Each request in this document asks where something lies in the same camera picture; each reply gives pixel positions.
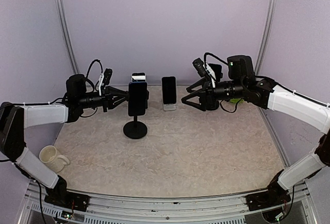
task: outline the black phone stand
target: black phone stand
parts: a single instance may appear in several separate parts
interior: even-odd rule
[[[124,134],[125,136],[131,138],[131,139],[140,139],[143,138],[147,132],[148,128],[143,122],[138,121],[138,117],[134,116],[134,120],[131,122],[128,122],[124,126]]]

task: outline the table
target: table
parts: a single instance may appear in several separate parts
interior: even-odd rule
[[[127,103],[64,124],[55,146],[71,160],[59,173],[68,188],[133,197],[213,196],[266,187],[283,169],[254,105],[239,104],[233,114],[202,112],[179,101],[187,92],[178,86],[177,110],[165,112],[161,87],[148,90],[148,109],[139,117],[148,134],[140,140],[123,134],[133,120]]]

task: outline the green object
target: green object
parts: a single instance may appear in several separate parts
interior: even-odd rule
[[[243,103],[244,102],[244,99],[231,99],[230,101],[229,101],[230,103],[237,103],[237,102],[240,102],[240,103]]]

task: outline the black smartphone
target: black smartphone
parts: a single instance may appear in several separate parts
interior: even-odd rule
[[[163,93],[163,104],[176,103],[176,79],[174,76],[166,76],[161,79],[161,88]]]
[[[142,116],[145,114],[146,88],[147,83],[145,81],[129,83],[128,116]]]

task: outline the robotic arm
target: robotic arm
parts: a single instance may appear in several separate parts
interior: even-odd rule
[[[46,188],[45,202],[64,208],[86,211],[89,197],[67,191],[64,178],[46,167],[26,146],[24,129],[52,123],[71,123],[79,119],[84,109],[103,107],[103,111],[114,109],[128,100],[128,92],[110,86],[111,69],[100,77],[98,92],[87,92],[82,74],[67,80],[67,92],[60,103],[12,104],[0,106],[0,151],[30,179],[35,179]]]
[[[219,100],[242,98],[263,109],[283,112],[317,128],[323,136],[319,146],[308,155],[280,171],[267,186],[267,191],[246,197],[250,211],[269,208],[290,201],[287,194],[300,181],[312,177],[325,166],[330,166],[330,104],[303,96],[280,85],[271,78],[256,76],[249,56],[232,56],[227,59],[231,81],[216,82],[207,68],[206,60],[193,62],[201,80],[187,88],[189,95],[182,102],[201,111],[215,110]],[[199,103],[189,99],[199,98]]]

